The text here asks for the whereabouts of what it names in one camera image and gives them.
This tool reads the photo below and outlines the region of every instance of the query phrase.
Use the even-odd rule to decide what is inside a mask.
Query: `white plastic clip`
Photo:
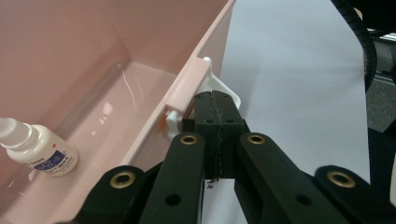
[[[212,60],[209,57],[204,57],[204,60],[210,62],[212,64]],[[235,92],[233,92],[230,88],[228,88],[224,83],[220,81],[212,72],[212,69],[206,74],[204,81],[201,84],[201,87],[195,94],[198,94],[203,91],[222,91],[229,94],[233,97],[233,102],[236,107],[239,109],[241,105],[241,99]],[[182,115],[179,115],[176,110],[172,110],[167,113],[166,124],[168,126],[167,136],[170,140],[172,140],[176,135],[180,134],[180,122],[183,119]]]
[[[204,57],[204,60],[207,62],[210,62],[212,64],[212,60],[209,57]],[[239,106],[241,106],[241,98],[233,92],[230,88],[228,88],[218,77],[216,77],[212,69],[207,73],[207,76],[204,80],[204,82],[201,85],[201,88],[198,90],[197,93],[203,92],[203,91],[222,91],[227,94],[229,94],[231,97],[233,97],[233,102],[236,105],[236,108],[239,109]]]

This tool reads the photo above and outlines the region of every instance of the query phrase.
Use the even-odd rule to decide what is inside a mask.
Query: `spray bottle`
[[[42,125],[0,118],[0,143],[12,160],[47,175],[66,175],[78,162],[77,150]]]

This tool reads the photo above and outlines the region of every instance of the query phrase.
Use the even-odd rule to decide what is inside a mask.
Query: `screw hole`
[[[261,137],[261,136],[259,136],[259,135],[251,135],[251,136],[249,136],[249,137],[247,138],[247,140],[248,140],[250,143],[253,143],[253,144],[256,144],[256,145],[260,145],[260,144],[265,143],[265,138],[263,138],[263,137]]]
[[[184,145],[193,145],[197,143],[198,139],[192,135],[183,136],[180,138],[180,142]]]
[[[300,203],[302,205],[305,205],[305,206],[308,206],[308,205],[312,204],[311,199],[308,196],[303,195],[303,194],[297,195],[296,196],[296,200],[297,200],[298,203]]]
[[[110,180],[113,189],[124,189],[134,183],[135,175],[130,171],[121,171],[114,175]]]
[[[178,194],[169,194],[168,196],[166,196],[165,202],[169,206],[176,206],[180,204],[181,198]]]
[[[355,180],[353,180],[352,177],[350,177],[349,175],[342,172],[330,171],[329,173],[327,173],[327,177],[335,185],[341,188],[352,189],[356,186]]]

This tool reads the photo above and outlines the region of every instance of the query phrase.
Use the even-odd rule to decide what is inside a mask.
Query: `white tabletop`
[[[301,170],[333,164],[369,181],[362,49],[330,0],[237,1],[221,79],[250,130]],[[244,222],[233,181],[205,191],[203,223]]]

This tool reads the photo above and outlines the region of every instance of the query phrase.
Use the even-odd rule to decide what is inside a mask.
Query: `pink container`
[[[0,223],[72,219],[103,173],[147,170],[169,146],[165,118],[222,64],[234,0],[3,1],[0,117],[43,124],[75,146],[51,177],[0,150]]]

